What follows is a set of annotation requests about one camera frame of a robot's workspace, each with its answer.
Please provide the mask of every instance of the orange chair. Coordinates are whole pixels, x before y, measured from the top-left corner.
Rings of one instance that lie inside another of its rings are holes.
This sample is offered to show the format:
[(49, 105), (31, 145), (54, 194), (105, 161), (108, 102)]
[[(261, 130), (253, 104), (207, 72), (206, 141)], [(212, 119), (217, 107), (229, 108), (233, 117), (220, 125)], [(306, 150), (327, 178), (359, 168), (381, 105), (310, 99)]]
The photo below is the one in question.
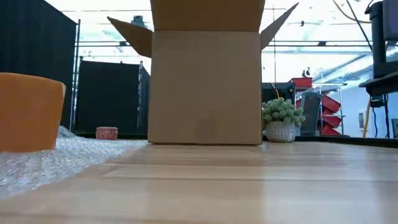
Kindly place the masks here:
[(0, 152), (55, 149), (66, 86), (0, 73)]

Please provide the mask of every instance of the plant pot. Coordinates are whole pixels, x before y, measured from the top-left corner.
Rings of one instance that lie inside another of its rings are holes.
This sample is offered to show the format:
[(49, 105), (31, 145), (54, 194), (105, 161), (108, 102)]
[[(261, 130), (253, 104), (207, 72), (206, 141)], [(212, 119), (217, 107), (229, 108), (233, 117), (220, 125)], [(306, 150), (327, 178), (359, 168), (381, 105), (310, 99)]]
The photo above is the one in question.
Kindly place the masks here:
[(296, 127), (294, 124), (285, 124), (281, 121), (273, 121), (267, 124), (266, 136), (272, 142), (294, 142)]

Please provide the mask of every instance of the box flap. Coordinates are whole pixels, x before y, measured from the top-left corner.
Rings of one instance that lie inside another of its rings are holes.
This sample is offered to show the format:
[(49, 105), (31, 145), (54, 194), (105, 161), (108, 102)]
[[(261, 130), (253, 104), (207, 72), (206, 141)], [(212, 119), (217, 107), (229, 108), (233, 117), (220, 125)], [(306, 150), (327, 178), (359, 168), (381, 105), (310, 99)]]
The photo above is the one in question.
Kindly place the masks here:
[(155, 30), (252, 31), (260, 29), (265, 0), (153, 0)]
[(295, 4), (293, 7), (291, 7), (287, 12), (281, 15), (277, 20), (275, 20), (271, 25), (269, 25), (266, 29), (264, 29), (261, 32), (261, 50), (264, 50), (264, 48), (268, 46), (269, 42), (273, 40), (276, 33), (285, 23), (287, 18), (289, 18), (289, 16), (293, 12), (293, 10), (297, 7), (297, 5), (298, 3)]
[(139, 55), (152, 56), (152, 31), (143, 27), (108, 17), (112, 25), (130, 43)]

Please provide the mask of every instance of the black curtain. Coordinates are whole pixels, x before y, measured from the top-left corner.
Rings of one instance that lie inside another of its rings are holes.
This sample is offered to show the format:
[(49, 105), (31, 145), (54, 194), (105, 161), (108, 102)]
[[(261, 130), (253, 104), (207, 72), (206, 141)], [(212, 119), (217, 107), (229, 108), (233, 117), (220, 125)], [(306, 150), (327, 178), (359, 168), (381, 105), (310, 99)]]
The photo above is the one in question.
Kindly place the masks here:
[(142, 107), (147, 98), (142, 92), (147, 94), (147, 81), (142, 65), (82, 61), (76, 131), (95, 133), (97, 127), (110, 126), (121, 134), (146, 133), (142, 126), (147, 123), (147, 109)]
[(69, 128), (76, 23), (44, 0), (0, 0), (0, 72), (67, 86), (61, 125)]

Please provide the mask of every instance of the ceiling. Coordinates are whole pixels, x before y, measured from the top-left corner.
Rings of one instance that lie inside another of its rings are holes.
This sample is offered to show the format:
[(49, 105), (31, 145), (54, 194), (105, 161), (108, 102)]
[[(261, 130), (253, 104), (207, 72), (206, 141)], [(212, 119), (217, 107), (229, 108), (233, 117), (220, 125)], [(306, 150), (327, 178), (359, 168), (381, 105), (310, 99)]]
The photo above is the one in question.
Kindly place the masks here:
[[(292, 77), (300, 77), (302, 70), (307, 67), (310, 67), (312, 73), (318, 73), (359, 55), (370, 54), (357, 23), (344, 16), (333, 0), (268, 0), (260, 30), (265, 29), (297, 1), (300, 2), (298, 8), (278, 32), (276, 41), (263, 51), (264, 82), (286, 82)], [(335, 1), (344, 13), (352, 17), (345, 0)], [(153, 30), (149, 0), (47, 2), (74, 21), (81, 19), (80, 55), (89, 60), (107, 62), (138, 63), (143, 60), (145, 67), (150, 69), (150, 59), (139, 56), (130, 47), (117, 47), (118, 42), (124, 39), (106, 18), (111, 16), (129, 22), (134, 16), (143, 16), (146, 26)], [(369, 2), (370, 0), (350, 0), (359, 20), (369, 21), (369, 16), (364, 15)], [(371, 39), (370, 24), (363, 24), (363, 28)], [(319, 41), (325, 41), (326, 45), (317, 46)]]

